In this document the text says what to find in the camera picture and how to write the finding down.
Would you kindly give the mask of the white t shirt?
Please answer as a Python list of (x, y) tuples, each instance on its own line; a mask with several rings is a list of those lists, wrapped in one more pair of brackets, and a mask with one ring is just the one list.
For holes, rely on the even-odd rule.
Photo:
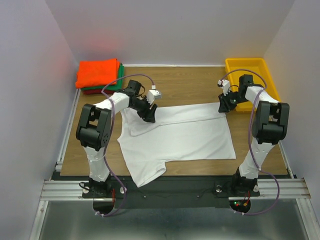
[(121, 113), (118, 143), (135, 185), (140, 188), (163, 175), (166, 163), (192, 160), (234, 160), (232, 136), (218, 102), (159, 107), (155, 122), (136, 110)]

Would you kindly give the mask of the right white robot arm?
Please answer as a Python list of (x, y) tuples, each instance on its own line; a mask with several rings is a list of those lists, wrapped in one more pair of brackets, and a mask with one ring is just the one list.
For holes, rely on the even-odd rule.
[(254, 83), (251, 74), (239, 77), (237, 91), (231, 90), (232, 85), (226, 79), (220, 79), (217, 86), (222, 89), (218, 96), (219, 113), (228, 113), (241, 103), (252, 103), (249, 151), (232, 176), (230, 189), (235, 195), (258, 192), (258, 175), (268, 153), (287, 135), (290, 106), (271, 97), (264, 86)]

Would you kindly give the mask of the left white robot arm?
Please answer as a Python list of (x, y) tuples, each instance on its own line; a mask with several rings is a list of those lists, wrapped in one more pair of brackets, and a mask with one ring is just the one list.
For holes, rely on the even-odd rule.
[(162, 97), (155, 85), (146, 95), (141, 96), (142, 84), (130, 80), (127, 87), (120, 89), (97, 104), (85, 104), (82, 107), (76, 129), (76, 139), (80, 141), (89, 164), (89, 182), (80, 187), (85, 193), (95, 193), (106, 197), (111, 193), (108, 177), (111, 171), (106, 165), (106, 150), (115, 122), (115, 115), (127, 108), (137, 111), (138, 116), (147, 123), (154, 123), (157, 105), (156, 99)]

